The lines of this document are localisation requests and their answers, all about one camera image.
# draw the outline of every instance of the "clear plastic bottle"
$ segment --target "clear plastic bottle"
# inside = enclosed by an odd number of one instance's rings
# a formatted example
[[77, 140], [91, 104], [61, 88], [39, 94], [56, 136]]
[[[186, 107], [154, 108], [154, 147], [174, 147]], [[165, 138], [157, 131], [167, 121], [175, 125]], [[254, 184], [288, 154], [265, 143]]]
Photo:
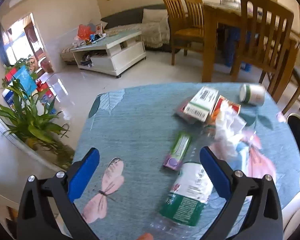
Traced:
[[150, 224], [154, 239], [183, 239], [193, 234], [213, 188], [200, 163], [200, 150], [210, 143], [211, 137], [202, 133], [189, 147], [178, 178]]

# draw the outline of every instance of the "white leaf pattern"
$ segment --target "white leaf pattern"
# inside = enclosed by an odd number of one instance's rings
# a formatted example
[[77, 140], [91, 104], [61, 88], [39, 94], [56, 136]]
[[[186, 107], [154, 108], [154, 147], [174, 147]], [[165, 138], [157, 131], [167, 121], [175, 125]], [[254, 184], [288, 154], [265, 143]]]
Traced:
[[100, 98], [99, 108], [106, 110], [111, 115], [111, 111], [116, 107], [116, 105], [121, 102], [123, 95], [125, 94], [124, 89], [116, 92], [104, 93]]

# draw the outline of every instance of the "metal screw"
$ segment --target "metal screw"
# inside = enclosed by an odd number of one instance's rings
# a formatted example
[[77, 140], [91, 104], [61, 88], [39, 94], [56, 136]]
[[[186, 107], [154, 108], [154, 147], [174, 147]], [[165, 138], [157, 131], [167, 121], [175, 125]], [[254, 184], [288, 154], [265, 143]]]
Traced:
[[57, 178], [61, 179], [65, 176], [65, 172], [64, 171], [58, 171], [56, 176], [57, 176]]
[[266, 180], [267, 180], [267, 181], [271, 181], [271, 180], [272, 180], [272, 177], [271, 177], [269, 174], [267, 174], [267, 175], [266, 175]]
[[29, 181], [29, 182], [32, 182], [32, 181], [34, 181], [34, 179], [35, 179], [35, 176], [34, 176], [34, 175], [31, 175], [31, 176], [29, 176], [28, 181]]
[[238, 178], [241, 178], [243, 176], [243, 172], [242, 171], [239, 171], [239, 170], [236, 170], [234, 172], [234, 174], [238, 177]]

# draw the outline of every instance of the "bottle label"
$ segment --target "bottle label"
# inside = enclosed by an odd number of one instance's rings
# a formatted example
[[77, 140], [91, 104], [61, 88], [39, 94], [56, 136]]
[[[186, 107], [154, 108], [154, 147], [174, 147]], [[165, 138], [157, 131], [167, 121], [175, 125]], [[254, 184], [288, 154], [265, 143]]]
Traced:
[[199, 163], [184, 163], [160, 214], [177, 223], [196, 226], [213, 185]]

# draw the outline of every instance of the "tile floor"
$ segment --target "tile floor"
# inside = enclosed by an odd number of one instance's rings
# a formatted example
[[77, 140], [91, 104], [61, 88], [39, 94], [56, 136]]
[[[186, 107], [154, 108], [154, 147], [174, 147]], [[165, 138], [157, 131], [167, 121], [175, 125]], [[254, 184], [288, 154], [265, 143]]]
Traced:
[[[64, 143], [76, 149], [81, 130], [98, 94], [148, 84], [201, 82], [201, 57], [201, 54], [194, 52], [189, 52], [188, 56], [184, 57], [181, 50], [176, 54], [176, 64], [171, 66], [170, 53], [147, 51], [146, 60], [128, 69], [119, 79], [102, 73], [80, 70], [76, 66], [67, 66], [61, 73], [50, 76], [47, 82], [57, 94], [59, 101], [56, 108], [63, 111], [63, 118], [57, 122], [59, 124], [67, 122], [70, 125], [69, 138], [63, 137]], [[229, 82], [230, 68], [222, 65], [221, 59], [219, 61], [215, 64], [212, 81]], [[241, 71], [238, 82], [257, 83], [260, 74], [261, 71], [254, 67], [251, 73]], [[295, 89], [293, 84], [288, 85], [278, 103], [280, 110], [286, 106]], [[298, 113], [299, 106], [299, 103], [295, 103], [287, 115], [292, 112]]]

